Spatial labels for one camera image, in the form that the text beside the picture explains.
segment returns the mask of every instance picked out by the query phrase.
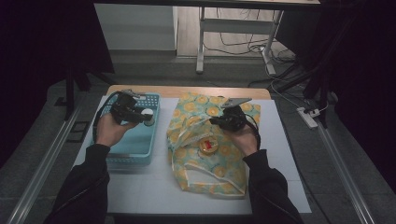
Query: black sleeve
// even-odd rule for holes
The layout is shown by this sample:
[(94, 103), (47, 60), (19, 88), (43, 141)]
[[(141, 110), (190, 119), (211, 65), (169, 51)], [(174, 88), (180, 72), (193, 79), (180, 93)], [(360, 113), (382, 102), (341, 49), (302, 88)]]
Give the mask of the black sleeve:
[(110, 147), (98, 144), (87, 147), (85, 161), (73, 167), (67, 176), (44, 223), (105, 222), (109, 151)]
[(244, 158), (250, 168), (248, 191), (255, 223), (303, 223), (288, 197), (288, 182), (277, 169), (268, 166), (267, 151)]

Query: person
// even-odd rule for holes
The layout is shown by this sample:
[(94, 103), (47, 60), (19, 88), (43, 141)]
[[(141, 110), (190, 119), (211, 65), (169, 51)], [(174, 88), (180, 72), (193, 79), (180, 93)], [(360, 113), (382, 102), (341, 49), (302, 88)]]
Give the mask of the person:
[(303, 223), (300, 213), (288, 197), (288, 182), (277, 169), (268, 165), (267, 150), (257, 148), (253, 130), (245, 125), (238, 132), (224, 131), (245, 155), (249, 167), (248, 193), (254, 223)]
[[(97, 127), (96, 143), (86, 149), (85, 161), (75, 166), (61, 187), (45, 223), (104, 223), (109, 175), (106, 155), (123, 135), (137, 124), (119, 125), (111, 114), (103, 115)], [(303, 223), (288, 197), (285, 177), (268, 165), (266, 150), (247, 125), (238, 132), (224, 133), (245, 155), (249, 167), (248, 192), (255, 223)]]
[(107, 184), (110, 180), (106, 156), (110, 148), (136, 125), (119, 125), (109, 113), (99, 119), (95, 144), (87, 147), (85, 161), (70, 171), (44, 223), (105, 222)]

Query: light blue tray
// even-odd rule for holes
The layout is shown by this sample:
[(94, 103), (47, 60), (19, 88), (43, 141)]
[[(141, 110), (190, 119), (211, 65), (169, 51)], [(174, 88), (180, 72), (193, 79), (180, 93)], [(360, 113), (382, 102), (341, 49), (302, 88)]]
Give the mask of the light blue tray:
[[(109, 103), (113, 104), (116, 99), (116, 96), (113, 97)], [(145, 93), (141, 99), (137, 100), (136, 106), (152, 109), (155, 123), (152, 126), (140, 123), (125, 133), (107, 155), (106, 162), (109, 171), (128, 171), (134, 167), (149, 165), (151, 162), (152, 147), (160, 114), (160, 95), (151, 92)], [(107, 106), (103, 114), (108, 113), (109, 110), (110, 106)]]

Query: hand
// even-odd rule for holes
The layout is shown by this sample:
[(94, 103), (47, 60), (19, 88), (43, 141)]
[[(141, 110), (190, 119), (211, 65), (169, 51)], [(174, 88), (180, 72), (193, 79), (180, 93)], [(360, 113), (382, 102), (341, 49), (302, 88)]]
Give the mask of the hand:
[(126, 131), (134, 128), (137, 124), (126, 123), (119, 125), (110, 113), (105, 114), (98, 122), (96, 144), (112, 147), (121, 140)]
[(248, 125), (238, 132), (223, 131), (227, 136), (231, 138), (233, 144), (248, 156), (252, 153), (257, 152), (257, 139), (254, 136), (253, 130)]

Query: power strip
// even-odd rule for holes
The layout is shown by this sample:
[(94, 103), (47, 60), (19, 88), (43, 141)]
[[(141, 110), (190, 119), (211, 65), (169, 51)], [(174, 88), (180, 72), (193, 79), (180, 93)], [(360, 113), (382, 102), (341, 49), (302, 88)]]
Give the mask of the power strip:
[(312, 117), (308, 113), (307, 114), (304, 113), (305, 111), (304, 107), (297, 108), (297, 111), (310, 129), (314, 129), (318, 127), (317, 122), (314, 121), (314, 119), (312, 119)]

